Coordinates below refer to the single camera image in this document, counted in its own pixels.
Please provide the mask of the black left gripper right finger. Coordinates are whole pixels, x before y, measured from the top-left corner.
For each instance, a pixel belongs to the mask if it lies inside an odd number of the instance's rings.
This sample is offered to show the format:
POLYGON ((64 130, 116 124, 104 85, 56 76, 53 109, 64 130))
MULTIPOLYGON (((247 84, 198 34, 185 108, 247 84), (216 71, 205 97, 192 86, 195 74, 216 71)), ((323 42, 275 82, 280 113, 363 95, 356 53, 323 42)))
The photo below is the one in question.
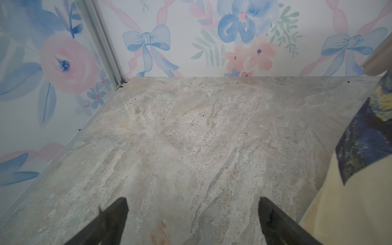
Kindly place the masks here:
POLYGON ((268 245, 319 245, 313 236, 290 218, 270 199, 261 197, 258 215, 268 245))

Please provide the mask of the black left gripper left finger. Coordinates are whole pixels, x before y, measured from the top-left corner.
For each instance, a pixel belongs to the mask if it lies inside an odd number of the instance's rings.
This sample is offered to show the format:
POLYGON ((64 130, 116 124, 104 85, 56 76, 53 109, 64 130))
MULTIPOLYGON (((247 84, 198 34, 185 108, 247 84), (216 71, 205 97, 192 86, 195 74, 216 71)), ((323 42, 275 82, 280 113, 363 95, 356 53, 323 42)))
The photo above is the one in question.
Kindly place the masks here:
POLYGON ((127 199, 120 197, 79 233, 67 245, 119 245, 124 232, 129 207, 127 199))

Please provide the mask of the cream canvas shopping bag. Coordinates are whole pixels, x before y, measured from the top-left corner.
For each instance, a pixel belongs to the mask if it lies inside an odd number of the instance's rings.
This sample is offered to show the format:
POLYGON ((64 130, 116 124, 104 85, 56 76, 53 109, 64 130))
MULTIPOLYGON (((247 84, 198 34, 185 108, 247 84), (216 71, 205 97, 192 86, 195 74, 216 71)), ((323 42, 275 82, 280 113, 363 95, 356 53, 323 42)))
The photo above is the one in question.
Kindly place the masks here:
POLYGON ((347 126, 300 225, 324 245, 392 242, 392 39, 366 59, 382 75, 347 126))

